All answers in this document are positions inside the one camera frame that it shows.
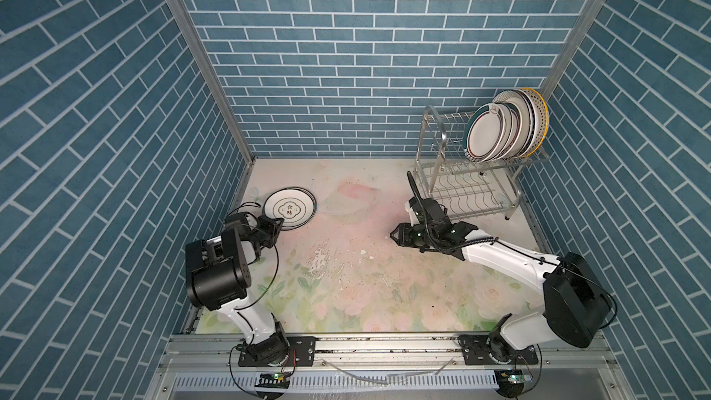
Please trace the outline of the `white plate green red rim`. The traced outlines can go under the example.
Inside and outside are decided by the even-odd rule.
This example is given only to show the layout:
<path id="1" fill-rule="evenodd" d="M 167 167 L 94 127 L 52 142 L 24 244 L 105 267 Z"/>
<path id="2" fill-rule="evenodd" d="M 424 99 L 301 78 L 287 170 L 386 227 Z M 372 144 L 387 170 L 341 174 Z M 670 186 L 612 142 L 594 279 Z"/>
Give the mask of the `white plate green red rim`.
<path id="1" fill-rule="evenodd" d="M 465 156 L 475 162 L 490 159 L 501 142 L 503 129 L 504 119 L 497 104 L 479 107 L 468 121 L 463 138 Z"/>

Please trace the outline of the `white plate ring pattern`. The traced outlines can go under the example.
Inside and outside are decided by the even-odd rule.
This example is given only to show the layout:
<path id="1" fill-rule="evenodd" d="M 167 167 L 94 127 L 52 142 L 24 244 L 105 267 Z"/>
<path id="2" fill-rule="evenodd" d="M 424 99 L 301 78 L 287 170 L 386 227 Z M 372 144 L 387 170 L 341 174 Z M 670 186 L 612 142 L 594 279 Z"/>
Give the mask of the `white plate ring pattern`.
<path id="1" fill-rule="evenodd" d="M 263 203 L 263 215 L 282 218 L 283 231 L 292 231 L 308 224 L 316 215 L 314 194 L 302 187 L 287 187 L 272 193 Z"/>

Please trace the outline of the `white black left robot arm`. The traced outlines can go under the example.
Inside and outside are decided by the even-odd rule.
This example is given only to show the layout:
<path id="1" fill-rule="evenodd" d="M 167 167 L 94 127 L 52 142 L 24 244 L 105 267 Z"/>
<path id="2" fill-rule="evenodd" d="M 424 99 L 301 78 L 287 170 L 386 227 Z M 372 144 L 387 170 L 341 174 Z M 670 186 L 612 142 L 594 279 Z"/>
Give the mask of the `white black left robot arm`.
<path id="1" fill-rule="evenodd" d="M 189 301 L 236 325 L 244 361 L 256 367 L 283 365 L 290 355 L 283 326 L 250 291 L 249 265 L 263 249 L 276 249 L 283 222 L 239 212 L 220 235 L 184 246 Z"/>

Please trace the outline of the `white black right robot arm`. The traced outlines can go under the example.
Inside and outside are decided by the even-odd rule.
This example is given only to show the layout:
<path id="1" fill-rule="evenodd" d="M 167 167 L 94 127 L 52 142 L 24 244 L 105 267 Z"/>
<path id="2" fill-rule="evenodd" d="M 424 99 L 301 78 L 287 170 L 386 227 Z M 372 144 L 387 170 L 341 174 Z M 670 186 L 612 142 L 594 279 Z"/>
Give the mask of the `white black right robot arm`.
<path id="1" fill-rule="evenodd" d="M 484 360 L 511 364 L 540 344 L 560 340 L 590 346 L 596 333 L 618 313 L 616 300 L 598 281 L 584 257 L 564 257 L 520 248 L 468 222 L 434 226 L 404 222 L 390 233 L 402 247 L 436 252 L 483 265 L 533 290 L 542 305 L 522 314 L 507 313 L 474 349 Z"/>

